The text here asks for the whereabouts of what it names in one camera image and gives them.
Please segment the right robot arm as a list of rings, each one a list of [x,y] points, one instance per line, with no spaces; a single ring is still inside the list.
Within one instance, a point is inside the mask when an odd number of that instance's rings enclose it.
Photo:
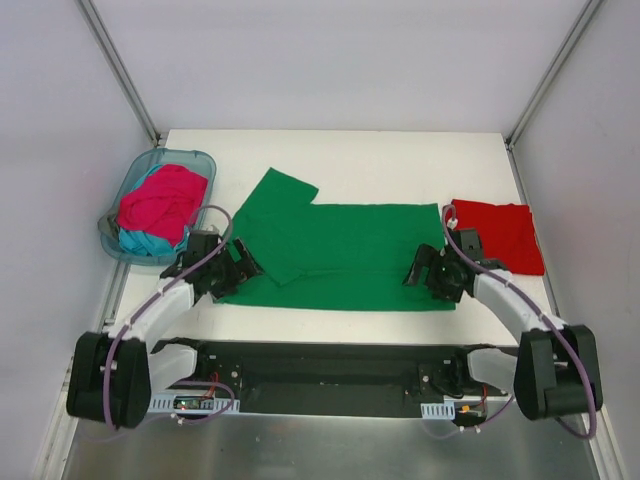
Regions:
[[[514,396],[529,420],[558,422],[584,414],[594,429],[603,404],[594,333],[548,314],[520,288],[504,263],[484,254],[474,229],[447,230],[438,249],[422,244],[403,283],[423,283],[437,300],[476,300],[517,342],[509,355],[486,344],[461,347],[450,369],[452,387],[473,394],[484,384]]]

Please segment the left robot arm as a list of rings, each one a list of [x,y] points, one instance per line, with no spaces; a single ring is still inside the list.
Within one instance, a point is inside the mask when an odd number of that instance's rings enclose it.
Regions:
[[[86,332],[76,342],[66,400],[75,418],[113,429],[135,428],[152,397],[182,381],[204,387],[210,363],[182,344],[156,345],[180,316],[204,296],[220,300],[238,292],[263,270],[245,243],[208,231],[189,237],[184,252],[160,275],[153,293],[103,333]]]

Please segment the green t shirt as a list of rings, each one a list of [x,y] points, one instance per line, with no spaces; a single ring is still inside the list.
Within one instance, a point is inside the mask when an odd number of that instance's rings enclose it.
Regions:
[[[269,169],[233,217],[261,268],[223,303],[366,312],[451,311],[406,286],[417,248],[441,248],[435,204],[317,204],[317,187]]]

